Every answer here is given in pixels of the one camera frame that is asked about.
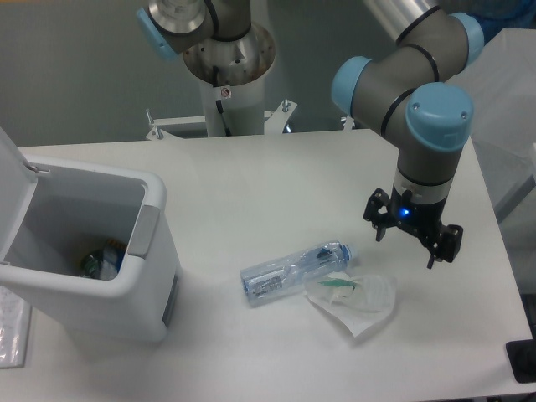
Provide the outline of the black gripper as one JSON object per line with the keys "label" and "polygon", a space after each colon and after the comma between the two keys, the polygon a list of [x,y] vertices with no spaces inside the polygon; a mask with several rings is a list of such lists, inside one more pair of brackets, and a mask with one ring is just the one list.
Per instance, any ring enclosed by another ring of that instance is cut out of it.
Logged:
{"label": "black gripper", "polygon": [[441,216],[447,198],[434,204],[416,204],[405,199],[393,188],[391,199],[381,188],[376,188],[368,198],[363,218],[376,231],[375,240],[380,242],[387,229],[396,227],[417,238],[430,252],[426,267],[435,262],[452,263],[461,249],[463,228],[460,225],[443,225]]}

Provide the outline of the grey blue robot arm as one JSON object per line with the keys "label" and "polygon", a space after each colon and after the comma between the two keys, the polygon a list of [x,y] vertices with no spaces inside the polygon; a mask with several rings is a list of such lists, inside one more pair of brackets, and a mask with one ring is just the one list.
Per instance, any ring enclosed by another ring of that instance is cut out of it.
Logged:
{"label": "grey blue robot arm", "polygon": [[[364,218],[378,239],[396,227],[417,238],[430,261],[453,261],[463,230],[443,224],[473,104],[449,84],[482,52],[480,23],[445,13],[435,1],[369,1],[367,8],[396,43],[387,58],[346,61],[331,97],[348,117],[399,151],[392,191],[368,199]],[[147,41],[164,59],[182,57],[204,93],[212,137],[262,133],[263,97],[255,84],[274,63],[271,35],[252,21],[247,1],[151,1],[137,11]]]}

